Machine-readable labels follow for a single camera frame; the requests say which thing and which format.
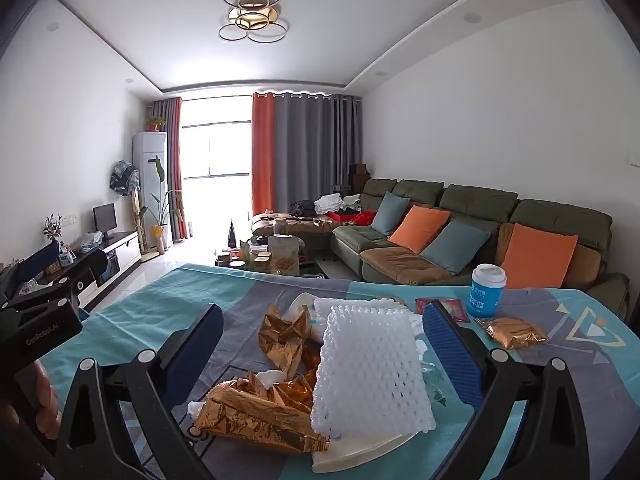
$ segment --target curtain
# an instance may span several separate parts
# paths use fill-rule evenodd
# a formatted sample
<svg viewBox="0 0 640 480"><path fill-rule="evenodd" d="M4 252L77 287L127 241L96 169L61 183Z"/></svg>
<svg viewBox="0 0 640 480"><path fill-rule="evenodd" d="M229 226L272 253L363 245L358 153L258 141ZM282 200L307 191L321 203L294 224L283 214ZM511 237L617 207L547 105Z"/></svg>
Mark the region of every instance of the curtain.
<svg viewBox="0 0 640 480"><path fill-rule="evenodd" d="M274 95L254 94L251 113L251 200L254 215L274 209Z"/></svg>
<svg viewBox="0 0 640 480"><path fill-rule="evenodd" d="M317 200L349 183L362 161L362 103L352 96L281 94L275 97L274 210Z"/></svg>
<svg viewBox="0 0 640 480"><path fill-rule="evenodd" d="M169 193L169 209L180 211L182 219L169 213L171 233L174 241L189 238L184 207L182 206L182 174L180 172L180 108L182 98L176 97L153 104L151 114L164 117L166 120L166 188L175 189L177 193Z"/></svg>

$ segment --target drawer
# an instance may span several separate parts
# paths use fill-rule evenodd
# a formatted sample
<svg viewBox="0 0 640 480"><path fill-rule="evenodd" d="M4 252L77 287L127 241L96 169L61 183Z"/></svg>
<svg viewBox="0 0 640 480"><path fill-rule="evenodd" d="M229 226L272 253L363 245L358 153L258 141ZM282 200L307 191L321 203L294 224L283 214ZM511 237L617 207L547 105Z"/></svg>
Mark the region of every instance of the drawer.
<svg viewBox="0 0 640 480"><path fill-rule="evenodd" d="M118 255L120 270L124 270L129 267L130 264L140 258L140 246L138 245L138 239L133 238L129 241L129 245L122 244L119 247L116 247L116 254Z"/></svg>

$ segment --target wall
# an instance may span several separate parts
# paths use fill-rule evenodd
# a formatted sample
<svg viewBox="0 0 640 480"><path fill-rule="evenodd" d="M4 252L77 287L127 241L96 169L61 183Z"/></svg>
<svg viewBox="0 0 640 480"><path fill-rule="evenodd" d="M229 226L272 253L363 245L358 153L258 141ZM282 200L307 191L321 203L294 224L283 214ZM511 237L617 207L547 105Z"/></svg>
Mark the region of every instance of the wall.
<svg viewBox="0 0 640 480"><path fill-rule="evenodd" d="M41 248L51 213L79 215L62 229L68 243L94 230L92 208L104 203L132 228L130 201L109 189L144 117L122 63L55 0L41 0L18 31L0 61L0 262Z"/></svg>
<svg viewBox="0 0 640 480"><path fill-rule="evenodd" d="M375 177L496 187L614 219L610 270L640 286L640 56L597 0L536 10L364 96Z"/></svg>

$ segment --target red package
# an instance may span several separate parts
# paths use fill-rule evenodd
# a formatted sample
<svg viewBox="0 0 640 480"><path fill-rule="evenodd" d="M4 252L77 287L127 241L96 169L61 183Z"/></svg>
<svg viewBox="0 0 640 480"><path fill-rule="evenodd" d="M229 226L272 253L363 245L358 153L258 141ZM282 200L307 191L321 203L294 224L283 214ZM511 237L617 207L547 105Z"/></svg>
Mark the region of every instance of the red package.
<svg viewBox="0 0 640 480"><path fill-rule="evenodd" d="M356 225L371 225L375 216L375 211L361 211L351 221Z"/></svg>
<svg viewBox="0 0 640 480"><path fill-rule="evenodd" d="M466 314L462 301L456 300L455 298L418 298L415 300L415 311L418 314L422 314L424 312L424 306L433 300L438 300L442 303L442 306L453 318L453 321L457 321L458 323L469 322L469 316Z"/></svg>

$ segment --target ceiling light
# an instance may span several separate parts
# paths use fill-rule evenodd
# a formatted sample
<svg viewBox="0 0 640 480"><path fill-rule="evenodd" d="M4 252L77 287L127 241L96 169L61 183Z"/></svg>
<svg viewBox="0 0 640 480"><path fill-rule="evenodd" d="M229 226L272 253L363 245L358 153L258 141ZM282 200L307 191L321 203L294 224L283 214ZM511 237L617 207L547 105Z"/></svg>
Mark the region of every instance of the ceiling light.
<svg viewBox="0 0 640 480"><path fill-rule="evenodd" d="M229 23L218 31L225 41L244 38L255 43L275 43L287 35L287 29L278 22L280 0L223 0L231 6Z"/></svg>
<svg viewBox="0 0 640 480"><path fill-rule="evenodd" d="M475 12L468 12L465 14L465 21L467 23L480 23L482 20L482 16L480 14L476 14Z"/></svg>

